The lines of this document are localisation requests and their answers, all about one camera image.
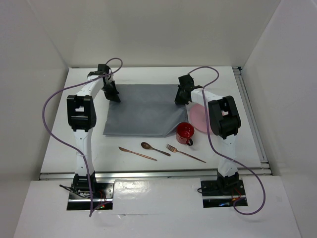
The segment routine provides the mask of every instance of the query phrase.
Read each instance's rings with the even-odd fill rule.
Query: gray placemat
[[[104,135],[167,137],[188,122],[186,106],[176,105],[177,85],[116,85],[121,103],[110,102]]]

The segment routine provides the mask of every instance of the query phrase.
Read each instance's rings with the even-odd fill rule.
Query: white wall
[[[13,237],[48,143],[41,110],[68,68],[25,0],[0,1],[0,231]],[[47,111],[52,125],[58,98]]]
[[[280,0],[28,0],[70,66],[245,64]]]
[[[281,174],[303,238],[317,226],[317,5],[282,0],[243,69],[275,173]]]

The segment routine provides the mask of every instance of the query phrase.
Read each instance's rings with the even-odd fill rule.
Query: knife
[[[133,152],[133,151],[131,151],[131,150],[124,149],[124,148],[122,148],[122,147],[120,147],[120,146],[119,146],[119,150],[124,151],[124,152],[129,152],[129,153],[132,153],[132,154],[135,154],[135,155],[139,155],[139,156],[142,156],[142,157],[147,158],[147,159],[150,159],[150,160],[155,160],[155,161],[157,161],[156,159],[154,159],[154,158],[152,158],[152,157],[150,157],[150,156],[142,155],[142,154]]]

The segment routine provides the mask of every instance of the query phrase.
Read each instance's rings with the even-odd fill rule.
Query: fork
[[[177,150],[174,146],[171,146],[171,145],[167,144],[166,147],[167,147],[167,149],[169,149],[173,153],[179,152],[179,153],[182,153],[183,155],[187,155],[187,156],[189,156],[189,157],[191,157],[191,158],[193,158],[195,160],[199,160],[199,161],[201,161],[203,163],[206,163],[205,161],[200,160],[200,159],[196,158],[195,156],[192,156],[192,155],[189,155],[189,154],[186,154],[186,153],[184,153],[182,151]]]

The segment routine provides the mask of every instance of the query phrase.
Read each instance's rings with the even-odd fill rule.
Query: red mug
[[[194,132],[195,129],[191,124],[182,122],[177,126],[176,139],[181,144],[193,145],[191,137],[194,135]]]

